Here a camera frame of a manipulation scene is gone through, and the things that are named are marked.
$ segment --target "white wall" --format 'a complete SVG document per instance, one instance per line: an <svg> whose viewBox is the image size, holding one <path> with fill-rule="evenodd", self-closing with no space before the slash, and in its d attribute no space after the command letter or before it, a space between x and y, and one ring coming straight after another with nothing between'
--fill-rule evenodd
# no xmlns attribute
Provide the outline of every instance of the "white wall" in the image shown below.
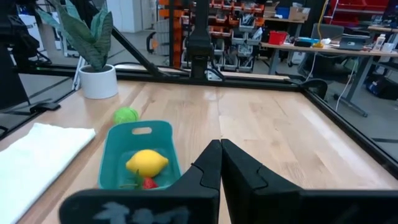
<svg viewBox="0 0 398 224"><path fill-rule="evenodd" d="M106 0L113 24L121 32L138 32L142 27L142 4L148 0Z"/></svg>

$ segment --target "yellow lemon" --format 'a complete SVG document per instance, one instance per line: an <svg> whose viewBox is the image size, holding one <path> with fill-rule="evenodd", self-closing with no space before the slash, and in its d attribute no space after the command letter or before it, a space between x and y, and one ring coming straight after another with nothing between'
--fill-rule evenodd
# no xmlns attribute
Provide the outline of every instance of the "yellow lemon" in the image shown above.
<svg viewBox="0 0 398 224"><path fill-rule="evenodd" d="M169 163L169 160L158 152L151 149L144 149L135 153L126 162L126 169L142 177L154 177Z"/></svg>

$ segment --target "laptop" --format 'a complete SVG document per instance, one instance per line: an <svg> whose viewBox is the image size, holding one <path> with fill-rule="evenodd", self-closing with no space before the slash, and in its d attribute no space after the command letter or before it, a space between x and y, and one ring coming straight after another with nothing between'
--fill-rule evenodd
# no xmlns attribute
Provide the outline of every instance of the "laptop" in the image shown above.
<svg viewBox="0 0 398 224"><path fill-rule="evenodd" d="M362 50L367 38L363 36L343 36L340 40L340 50Z"/></svg>

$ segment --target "yellow cable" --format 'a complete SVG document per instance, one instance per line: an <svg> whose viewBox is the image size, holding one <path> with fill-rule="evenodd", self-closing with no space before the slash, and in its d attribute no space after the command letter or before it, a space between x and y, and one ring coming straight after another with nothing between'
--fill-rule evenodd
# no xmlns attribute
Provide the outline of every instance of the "yellow cable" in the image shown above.
<svg viewBox="0 0 398 224"><path fill-rule="evenodd" d="M319 21L318 21L318 27L317 27L317 29L318 29L318 35L319 35L319 42L316 43L316 44L314 44L313 47L323 48L323 44L321 44L322 35L321 35L321 30L320 30L320 28L321 28L321 22L322 22L322 19L323 19L323 15L324 15L325 10L326 10L326 6L328 5L328 1L329 1L329 0L325 0L325 3L324 3L324 5L323 5L323 9L322 9L322 12L321 12L321 16L319 17Z"/></svg>

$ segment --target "white towel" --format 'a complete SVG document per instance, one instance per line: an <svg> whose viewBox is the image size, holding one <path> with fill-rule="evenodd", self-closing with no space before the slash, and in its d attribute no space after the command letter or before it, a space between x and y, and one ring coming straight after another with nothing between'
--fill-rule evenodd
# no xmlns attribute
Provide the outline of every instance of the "white towel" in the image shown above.
<svg viewBox="0 0 398 224"><path fill-rule="evenodd" d="M94 129L35 123L1 151L0 223L16 223L94 136Z"/></svg>

